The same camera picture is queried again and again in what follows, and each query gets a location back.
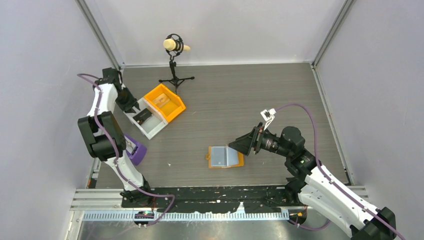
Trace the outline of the orange leather card holder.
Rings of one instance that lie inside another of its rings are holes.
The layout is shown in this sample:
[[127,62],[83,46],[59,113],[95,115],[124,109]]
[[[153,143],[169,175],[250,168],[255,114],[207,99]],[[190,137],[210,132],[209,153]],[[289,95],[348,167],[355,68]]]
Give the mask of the orange leather card holder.
[[244,155],[229,146],[210,146],[205,156],[210,169],[227,169],[244,166]]

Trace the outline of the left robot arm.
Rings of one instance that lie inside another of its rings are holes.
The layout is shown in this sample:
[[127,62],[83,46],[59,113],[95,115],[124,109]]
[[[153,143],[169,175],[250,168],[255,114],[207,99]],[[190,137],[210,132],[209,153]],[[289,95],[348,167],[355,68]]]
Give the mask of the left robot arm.
[[153,202],[153,193],[145,177],[136,169],[145,158],[147,148],[125,134],[113,114],[115,106],[125,114],[141,113],[138,101],[116,68],[104,68],[102,77],[87,73],[77,76],[92,84],[94,92],[89,113],[77,121],[88,153],[116,173],[123,184],[120,196],[125,201],[148,207]]

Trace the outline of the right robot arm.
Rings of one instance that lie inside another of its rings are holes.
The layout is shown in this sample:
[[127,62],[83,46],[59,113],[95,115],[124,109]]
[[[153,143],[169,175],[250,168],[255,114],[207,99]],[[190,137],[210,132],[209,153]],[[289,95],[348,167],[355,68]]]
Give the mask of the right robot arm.
[[352,240],[394,240],[396,216],[388,208],[378,208],[354,193],[305,148],[301,131],[287,126],[281,135],[272,134],[262,123],[250,133],[236,138],[229,147],[248,156],[265,150],[285,157],[292,178],[285,185],[291,205],[307,205],[338,226]]

